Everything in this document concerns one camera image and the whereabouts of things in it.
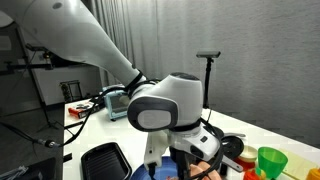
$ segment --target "white surface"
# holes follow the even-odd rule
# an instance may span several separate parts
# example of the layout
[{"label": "white surface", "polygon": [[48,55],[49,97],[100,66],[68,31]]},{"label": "white surface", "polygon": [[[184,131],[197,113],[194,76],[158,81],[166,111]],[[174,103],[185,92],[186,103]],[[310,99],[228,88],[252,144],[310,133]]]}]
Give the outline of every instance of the white surface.
[{"label": "white surface", "polygon": [[[68,107],[77,103],[79,102],[70,103],[65,106],[65,126],[79,121],[69,116],[67,111]],[[208,110],[204,110],[202,117],[206,119],[208,112]],[[255,148],[270,146],[273,148],[287,149],[305,159],[320,164],[320,150],[306,144],[288,139],[215,111],[211,113],[210,123],[221,128],[224,132],[246,134],[246,137],[243,138],[245,145],[250,145]],[[76,132],[78,128],[79,126],[71,128],[71,131]],[[64,140],[67,140],[69,137],[69,132],[65,131]],[[64,147],[64,155],[72,153],[73,159],[63,164],[63,179],[81,179],[81,156],[91,148],[108,142],[117,142],[119,144],[134,172],[143,164],[146,140],[147,133],[134,129],[126,118],[111,122],[107,116],[106,109],[95,113],[89,118],[87,125],[78,139]],[[243,174],[229,169],[226,179],[234,180],[242,178]],[[281,174],[277,179],[285,180],[291,178]]]}]

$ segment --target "cup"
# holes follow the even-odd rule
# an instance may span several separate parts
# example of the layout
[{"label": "cup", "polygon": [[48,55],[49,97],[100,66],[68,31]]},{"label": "cup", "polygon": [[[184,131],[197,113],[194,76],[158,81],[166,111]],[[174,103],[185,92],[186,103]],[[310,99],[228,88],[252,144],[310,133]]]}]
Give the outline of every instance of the cup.
[{"label": "cup", "polygon": [[310,169],[308,176],[307,176],[307,180],[319,180],[320,179],[320,169],[317,168],[313,168]]},{"label": "cup", "polygon": [[277,178],[284,167],[288,163],[288,158],[282,152],[270,148],[270,147],[260,147],[258,149],[258,163],[260,169],[263,169],[267,178]]}]

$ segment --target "black pole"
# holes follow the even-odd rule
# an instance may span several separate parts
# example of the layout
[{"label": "black pole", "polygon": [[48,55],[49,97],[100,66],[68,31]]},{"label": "black pole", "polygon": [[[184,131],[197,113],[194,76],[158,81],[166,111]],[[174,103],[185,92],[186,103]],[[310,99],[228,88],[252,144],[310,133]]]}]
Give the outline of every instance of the black pole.
[{"label": "black pole", "polygon": [[48,114],[47,114],[47,111],[46,111],[46,109],[45,109],[45,104],[44,104],[44,102],[43,102],[42,99],[41,99],[41,95],[40,95],[39,89],[38,89],[38,87],[37,87],[36,80],[35,80],[35,78],[34,78],[34,75],[33,75],[32,71],[31,71],[30,67],[29,67],[28,57],[27,57],[27,56],[24,56],[23,59],[24,59],[24,62],[26,63],[26,68],[27,68],[27,70],[28,70],[28,72],[29,72],[29,74],[30,74],[30,77],[31,77],[31,80],[32,80],[32,84],[33,84],[33,86],[34,86],[35,89],[36,89],[37,98],[38,98],[38,101],[39,101],[39,103],[40,103],[41,109],[43,110],[44,116],[46,117],[46,121],[47,121],[48,125],[51,126],[50,121],[49,121],[49,117],[48,117]]},{"label": "black pole", "polygon": [[40,91],[37,87],[37,83],[36,83],[36,80],[34,78],[34,75],[32,73],[32,70],[30,68],[30,62],[28,60],[28,56],[26,55],[26,52],[24,51],[24,46],[22,44],[22,40],[20,38],[20,34],[18,32],[18,30],[16,29],[16,34],[17,34],[17,37],[19,37],[19,44],[20,44],[20,47],[21,47],[21,51],[23,53],[23,59],[24,59],[24,62],[26,63],[26,69],[28,70],[28,73],[31,77],[31,80],[32,80],[32,83],[33,83],[33,86],[34,88],[36,89],[36,94],[37,94],[37,98],[38,98],[38,101],[40,103],[40,106],[41,106],[41,109],[43,110],[43,113],[44,113],[44,116],[46,117],[46,122],[47,122],[47,126],[50,128],[54,128],[54,129],[58,129],[57,127],[54,126],[54,124],[52,124],[50,121],[49,121],[49,117],[48,117],[48,114],[47,114],[47,111],[46,111],[46,105],[44,104],[44,102],[42,101],[41,99],[41,95],[40,95]]},{"label": "black pole", "polygon": [[203,108],[208,109],[208,89],[209,89],[209,79],[210,79],[210,71],[211,71],[211,63],[213,63],[212,58],[207,58],[207,68],[206,68],[206,78],[204,82],[204,97],[203,97]]}]

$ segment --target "electronic device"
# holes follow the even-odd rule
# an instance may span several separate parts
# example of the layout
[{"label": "electronic device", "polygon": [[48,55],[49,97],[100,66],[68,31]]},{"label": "electronic device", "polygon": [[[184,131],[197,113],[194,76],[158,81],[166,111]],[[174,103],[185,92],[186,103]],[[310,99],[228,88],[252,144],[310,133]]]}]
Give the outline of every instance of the electronic device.
[{"label": "electronic device", "polygon": [[128,96],[123,90],[116,90],[104,96],[105,106],[108,109],[108,115],[111,121],[116,121],[118,118],[127,116],[128,104],[123,101],[124,98],[128,98]]},{"label": "electronic device", "polygon": [[220,51],[198,51],[196,56],[198,58],[218,58],[220,54]]}]

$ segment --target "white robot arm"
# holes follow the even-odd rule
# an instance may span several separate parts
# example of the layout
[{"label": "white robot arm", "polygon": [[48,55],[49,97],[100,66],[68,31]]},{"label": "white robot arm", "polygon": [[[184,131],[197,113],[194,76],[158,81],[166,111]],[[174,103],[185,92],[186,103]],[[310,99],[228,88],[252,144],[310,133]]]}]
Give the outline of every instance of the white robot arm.
[{"label": "white robot arm", "polygon": [[199,120],[201,81],[172,73],[155,85],[141,83],[146,77],[139,76],[80,0],[0,0],[0,11],[63,59],[101,67],[125,86],[132,86],[140,77],[131,89],[128,119],[136,129],[149,132],[147,169],[150,163],[161,166],[161,155],[168,146],[205,161],[217,153],[219,140]]}]

